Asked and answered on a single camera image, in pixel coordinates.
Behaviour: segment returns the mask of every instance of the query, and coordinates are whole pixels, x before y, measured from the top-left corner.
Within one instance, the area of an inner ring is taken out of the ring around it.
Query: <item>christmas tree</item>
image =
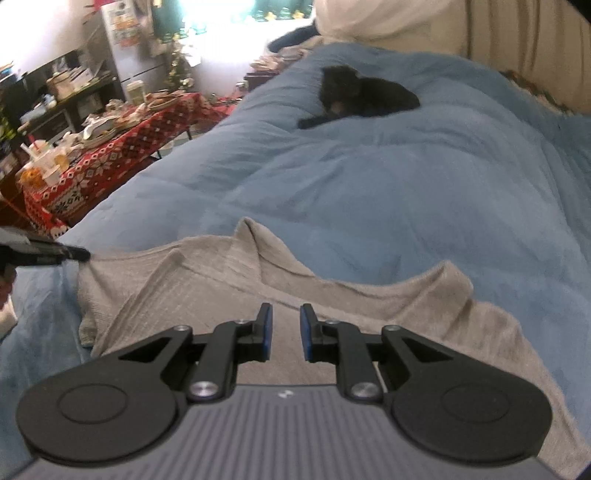
[[[175,34],[173,37],[170,71],[166,80],[166,85],[171,91],[185,90],[193,85],[193,79],[189,73],[189,64],[183,56],[183,46],[179,42],[179,39],[179,34]]]

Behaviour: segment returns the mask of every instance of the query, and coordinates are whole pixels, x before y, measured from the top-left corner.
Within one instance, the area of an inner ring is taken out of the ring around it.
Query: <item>gray towel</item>
[[[299,327],[303,303],[311,303],[320,319],[351,322],[367,333],[401,325],[537,385],[553,409],[541,460],[568,479],[591,461],[591,449],[562,392],[518,321],[490,303],[472,300],[470,280],[449,262],[389,286],[323,280],[267,228],[243,219],[233,237],[201,236],[136,254],[93,257],[80,269],[78,295],[80,340],[93,345],[93,356],[174,325],[211,332],[228,320],[252,319],[263,301],[272,303],[271,361],[242,365],[241,383],[335,381],[331,365],[304,361]]]

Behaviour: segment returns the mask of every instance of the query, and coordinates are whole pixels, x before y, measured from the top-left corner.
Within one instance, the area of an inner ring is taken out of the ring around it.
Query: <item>bed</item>
[[[402,83],[416,111],[299,131],[321,68]],[[333,44],[259,87],[214,130],[134,177],[63,242],[139,251],[269,227],[316,274],[388,284],[452,260],[515,315],[591,440],[591,118],[559,115],[458,57]],[[0,345],[0,476],[28,454],[14,412],[33,383],[89,359],[77,267],[22,270]]]

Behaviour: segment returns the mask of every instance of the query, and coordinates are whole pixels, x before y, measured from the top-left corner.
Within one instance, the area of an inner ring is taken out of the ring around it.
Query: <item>floor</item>
[[[190,133],[191,133],[191,137],[193,139],[203,135],[203,132],[199,130],[197,125],[191,125]],[[163,146],[160,149],[160,154],[163,157],[165,157],[166,155],[170,155],[170,153],[172,152],[174,147],[179,147],[179,146],[187,143],[189,140],[191,140],[191,139],[189,138],[189,135],[187,134],[187,132],[183,132],[177,138],[175,138],[174,140],[171,140],[165,146]]]

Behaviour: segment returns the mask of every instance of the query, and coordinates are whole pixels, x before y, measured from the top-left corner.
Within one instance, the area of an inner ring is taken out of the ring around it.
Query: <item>food container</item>
[[[31,150],[35,156],[38,157],[48,150],[51,150],[51,145],[45,140],[35,140],[31,145],[29,145],[29,150]]]
[[[60,172],[64,173],[68,168],[70,168],[70,160],[65,154],[65,150],[62,149],[60,153],[56,155],[53,160],[55,164],[60,167]]]
[[[141,80],[129,83],[125,89],[127,90],[129,99],[135,106],[145,102],[144,82]]]
[[[117,119],[117,116],[111,115],[91,122],[82,131],[82,140],[91,140],[93,138],[99,137],[105,132],[112,130],[115,127],[115,121]]]
[[[138,125],[141,121],[140,116],[135,113],[136,109],[131,109],[123,113],[115,120],[115,128],[118,130],[127,130]]]
[[[72,165],[76,160],[78,160],[82,156],[84,150],[85,146],[82,143],[78,143],[66,149],[66,157],[68,158],[68,162],[70,163],[70,165]]]
[[[173,106],[176,102],[178,102],[178,99],[179,97],[172,93],[167,95],[166,97],[156,98],[148,104],[148,110],[150,110],[151,112],[158,112],[160,110],[164,110],[169,106]]]
[[[47,89],[58,100],[68,98],[74,93],[74,87],[70,81],[70,72],[61,72],[47,81]]]
[[[158,92],[146,93],[146,103],[150,103],[158,98],[163,98],[168,95],[168,90],[159,90]]]
[[[56,166],[56,155],[58,151],[55,148],[47,150],[37,158],[33,159],[33,166],[41,170],[43,174],[52,170]]]
[[[92,73],[89,69],[79,69],[71,78],[72,88],[75,92],[82,90],[93,79]]]
[[[53,167],[51,170],[43,175],[43,180],[49,187],[56,185],[60,181],[61,170],[59,166]]]
[[[111,100],[109,100],[109,103],[107,103],[106,106],[106,110],[108,112],[116,112],[119,111],[123,108],[124,103],[122,100],[119,100],[118,98],[113,98]]]
[[[20,186],[33,190],[40,190],[46,186],[41,170],[33,167],[31,162],[27,163],[17,172],[15,179]]]

